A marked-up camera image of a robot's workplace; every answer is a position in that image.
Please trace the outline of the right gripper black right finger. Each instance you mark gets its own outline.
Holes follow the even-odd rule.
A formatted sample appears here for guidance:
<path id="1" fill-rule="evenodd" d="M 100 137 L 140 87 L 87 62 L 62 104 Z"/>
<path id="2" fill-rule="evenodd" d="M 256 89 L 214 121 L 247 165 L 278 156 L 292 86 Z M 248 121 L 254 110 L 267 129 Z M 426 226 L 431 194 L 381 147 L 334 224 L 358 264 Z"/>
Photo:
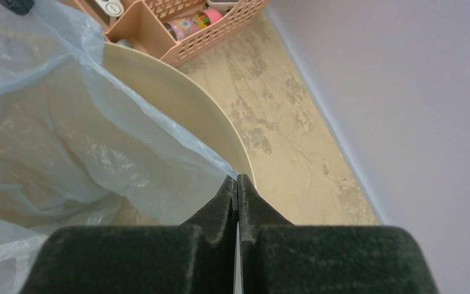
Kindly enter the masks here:
<path id="1" fill-rule="evenodd" d="M 244 293 L 437 293 L 417 241 L 384 225 L 294 225 L 237 179 Z"/>

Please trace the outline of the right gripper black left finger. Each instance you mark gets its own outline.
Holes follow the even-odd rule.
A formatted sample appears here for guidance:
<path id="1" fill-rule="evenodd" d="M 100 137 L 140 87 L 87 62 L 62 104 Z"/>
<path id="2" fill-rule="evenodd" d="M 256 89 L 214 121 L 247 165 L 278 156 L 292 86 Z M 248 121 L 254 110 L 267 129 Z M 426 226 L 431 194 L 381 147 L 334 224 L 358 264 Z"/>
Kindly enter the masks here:
<path id="1" fill-rule="evenodd" d="M 22 293 L 233 293 L 237 182 L 180 225 L 64 227 Z"/>

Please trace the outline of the beige plastic trash bin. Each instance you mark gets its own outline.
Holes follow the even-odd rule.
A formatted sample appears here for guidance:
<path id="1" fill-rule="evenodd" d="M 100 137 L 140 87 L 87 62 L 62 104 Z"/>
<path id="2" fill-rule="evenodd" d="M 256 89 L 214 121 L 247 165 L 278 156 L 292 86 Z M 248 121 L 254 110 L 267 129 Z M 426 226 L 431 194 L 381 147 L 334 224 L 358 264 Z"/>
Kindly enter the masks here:
<path id="1" fill-rule="evenodd" d="M 208 145 L 235 171 L 255 180 L 241 136 L 219 104 L 200 85 L 152 56 L 115 43 L 105 44 L 103 66 Z"/>

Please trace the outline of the light blue plastic trash bag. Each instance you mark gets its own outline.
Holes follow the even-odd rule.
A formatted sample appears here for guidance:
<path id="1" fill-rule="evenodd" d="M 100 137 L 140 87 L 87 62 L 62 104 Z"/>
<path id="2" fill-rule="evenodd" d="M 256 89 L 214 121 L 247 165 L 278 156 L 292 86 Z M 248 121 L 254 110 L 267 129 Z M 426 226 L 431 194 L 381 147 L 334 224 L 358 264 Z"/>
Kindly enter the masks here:
<path id="1" fill-rule="evenodd" d="M 103 67 L 101 26 L 58 1 L 0 4 L 0 293 L 48 236 L 143 216 L 178 224 L 236 172 Z"/>

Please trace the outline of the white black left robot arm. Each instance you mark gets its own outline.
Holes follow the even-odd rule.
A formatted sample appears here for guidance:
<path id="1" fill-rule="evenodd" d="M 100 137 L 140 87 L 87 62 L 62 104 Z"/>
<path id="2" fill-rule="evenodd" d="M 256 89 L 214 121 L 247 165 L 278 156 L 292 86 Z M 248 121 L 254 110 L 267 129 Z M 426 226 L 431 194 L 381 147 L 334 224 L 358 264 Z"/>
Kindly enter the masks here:
<path id="1" fill-rule="evenodd" d="M 34 0 L 0 0 L 0 5 L 16 15 L 27 15 L 34 6 Z"/>

